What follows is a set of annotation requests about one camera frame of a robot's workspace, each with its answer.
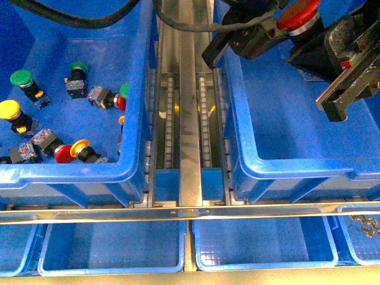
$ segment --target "blue storage tray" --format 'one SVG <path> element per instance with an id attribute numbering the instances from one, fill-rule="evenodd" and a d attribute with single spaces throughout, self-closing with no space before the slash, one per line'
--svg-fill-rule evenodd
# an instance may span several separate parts
<path id="1" fill-rule="evenodd" d="M 102 17 L 120 8 L 124 0 L 69 1 L 44 0 L 44 4 L 83 17 Z M 149 64 L 155 68 L 151 30 L 152 4 L 143 0 L 123 20 L 100 30 L 72 28 L 56 24 L 7 1 L 0 1 L 0 100 L 15 99 L 24 113 L 51 128 L 66 144 L 88 139 L 93 148 L 112 163 L 57 164 L 47 159 L 39 164 L 0 165 L 0 203 L 3 204 L 105 204 L 141 201 L 147 189 L 144 177 L 145 141 L 150 128 L 145 108 L 149 86 Z M 82 61 L 89 67 L 88 90 L 101 85 L 118 92 L 129 83 L 120 158 L 116 145 L 123 112 L 91 106 L 87 99 L 71 99 L 64 78 L 69 65 Z M 10 75 L 29 69 L 35 82 L 50 97 L 51 104 L 38 110 L 18 88 Z M 25 141 L 0 120 L 0 156 Z"/>
<path id="2" fill-rule="evenodd" d="M 330 24 L 363 2 L 322 0 L 318 10 Z M 222 19 L 228 6 L 216 4 Z M 330 122 L 315 103 L 328 84 L 306 82 L 287 64 L 291 47 L 284 42 L 253 61 L 228 48 L 220 62 L 235 198 L 295 202 L 379 192 L 380 180 L 368 180 L 380 179 L 380 96 L 351 104 L 347 121 Z"/>
<path id="3" fill-rule="evenodd" d="M 339 211 L 362 211 L 371 213 L 379 210 L 378 206 L 343 206 Z M 366 214 L 368 218 L 380 221 L 380 215 Z M 339 265 L 379 265 L 380 233 L 375 232 L 369 238 L 362 231 L 360 221 L 353 221 L 350 216 L 329 217 L 332 235 L 338 250 Z"/>
<path id="4" fill-rule="evenodd" d="M 0 277 L 37 275 L 37 264 L 46 226 L 0 226 Z"/>
<path id="5" fill-rule="evenodd" d="M 174 273 L 183 267 L 185 222 L 51 224 L 43 276 Z"/>
<path id="6" fill-rule="evenodd" d="M 193 221 L 203 271 L 333 267 L 338 255 L 326 217 Z"/>

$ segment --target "yellow push button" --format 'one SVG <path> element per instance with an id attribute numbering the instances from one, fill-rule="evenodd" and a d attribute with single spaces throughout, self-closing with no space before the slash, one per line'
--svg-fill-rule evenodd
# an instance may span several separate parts
<path id="1" fill-rule="evenodd" d="M 19 132 L 20 134 L 23 132 L 26 132 L 26 126 L 18 127 L 18 128 L 16 128 L 16 131 Z"/>
<path id="2" fill-rule="evenodd" d="M 124 124 L 124 120 L 125 120 L 125 116 L 121 116 L 120 118 L 119 118 L 119 124 Z"/>
<path id="3" fill-rule="evenodd" d="M 10 120 L 18 115 L 20 104 L 15 100 L 6 100 L 0 103 L 0 119 Z"/>
<path id="4" fill-rule="evenodd" d="M 38 91 L 38 93 L 35 95 L 35 98 L 42 97 L 44 95 L 44 92 L 42 90 Z"/>
<path id="5" fill-rule="evenodd" d="M 87 140 L 80 140 L 77 141 L 75 144 L 72 145 L 70 148 L 70 156 L 71 157 L 78 157 L 78 150 L 80 150 L 83 147 L 86 147 L 90 145 L 90 142 Z"/>

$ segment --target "red push button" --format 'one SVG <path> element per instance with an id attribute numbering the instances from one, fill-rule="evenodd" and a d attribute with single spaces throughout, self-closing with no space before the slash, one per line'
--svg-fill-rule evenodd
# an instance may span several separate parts
<path id="1" fill-rule="evenodd" d="M 116 104 L 118 105 L 118 108 L 121 110 L 121 111 L 125 111 L 125 106 L 126 106 L 126 101 L 123 97 L 119 96 L 117 99 L 116 99 Z"/>
<path id="2" fill-rule="evenodd" d="M 298 0 L 278 18 L 277 28 L 294 31 L 308 23 L 315 15 L 321 0 Z"/>
<path id="3" fill-rule="evenodd" d="M 57 163 L 71 163 L 74 158 L 70 155 L 70 149 L 71 145 L 61 147 L 55 155 L 55 161 Z"/>

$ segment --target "emergency stop button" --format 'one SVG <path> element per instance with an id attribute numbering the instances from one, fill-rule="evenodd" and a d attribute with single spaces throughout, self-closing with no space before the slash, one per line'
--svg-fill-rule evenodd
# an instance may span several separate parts
<path id="1" fill-rule="evenodd" d="M 291 4 L 277 20 L 280 30 L 294 31 L 314 18 L 321 0 L 298 0 Z"/>

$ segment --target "metal part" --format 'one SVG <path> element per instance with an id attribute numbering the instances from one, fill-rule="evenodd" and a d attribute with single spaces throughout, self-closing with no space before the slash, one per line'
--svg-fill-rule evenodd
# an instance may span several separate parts
<path id="1" fill-rule="evenodd" d="M 373 238 L 375 236 L 375 230 L 374 229 L 368 229 L 367 227 L 362 227 L 362 231 L 369 238 Z"/>
<path id="2" fill-rule="evenodd" d="M 155 202 L 153 208 L 60 207 L 50 210 L 0 211 L 0 224 L 94 223 L 114 221 L 196 220 L 196 219 L 257 219 L 269 217 L 315 217 L 379 215 L 380 210 L 359 208 L 338 212 L 340 206 L 377 205 L 380 202 L 325 202 L 309 204 L 214 205 L 208 207 L 177 207 L 173 202 Z"/>
<path id="3" fill-rule="evenodd" d="M 193 23 L 193 11 L 192 1 L 179 2 L 181 22 Z M 193 33 L 179 33 L 179 205 L 196 207 L 202 205 L 202 185 L 194 46 Z"/>
<path id="4" fill-rule="evenodd" d="M 332 122 L 345 121 L 346 109 L 354 101 L 372 97 L 378 90 L 380 81 L 380 44 L 357 63 L 345 70 L 316 100 Z"/>
<path id="5" fill-rule="evenodd" d="M 191 231 L 191 221 L 187 221 L 185 234 L 185 265 L 183 266 L 183 271 L 196 272 L 196 270 L 197 263 L 195 262 L 195 249 Z"/>
<path id="6" fill-rule="evenodd" d="M 205 77 L 199 77 L 199 111 L 200 111 L 200 127 L 201 127 L 201 142 L 202 142 L 202 157 L 203 167 L 211 168 L 211 143 L 210 143 L 210 124 L 208 121 L 207 110 L 207 94 Z"/>

